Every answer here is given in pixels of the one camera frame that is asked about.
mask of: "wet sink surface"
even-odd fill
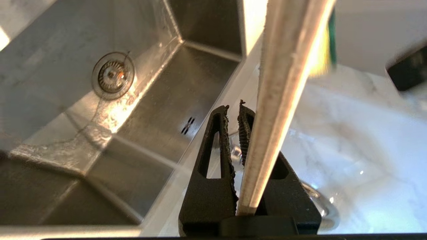
[[[236,2],[187,3],[59,0],[0,52],[0,224],[144,219],[240,61]],[[186,18],[215,26],[220,7],[217,28],[181,36]],[[135,78],[105,100],[91,76],[111,52]]]

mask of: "stainless steel sink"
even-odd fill
[[[141,223],[242,58],[239,11],[236,0],[50,6],[0,52],[0,224]],[[94,91],[104,80],[121,94]]]

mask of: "sink basin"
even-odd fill
[[[236,71],[240,34],[235,0],[53,3],[0,52],[0,224],[140,224]],[[94,91],[112,79],[120,96]]]

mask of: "sink drain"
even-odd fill
[[[103,99],[114,100],[123,96],[132,86],[135,68],[124,53],[109,53],[103,56],[92,72],[92,87]]]

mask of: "drain strainer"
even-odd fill
[[[132,86],[135,68],[125,53],[103,56],[92,72],[92,86],[103,99],[114,100],[123,96]]]

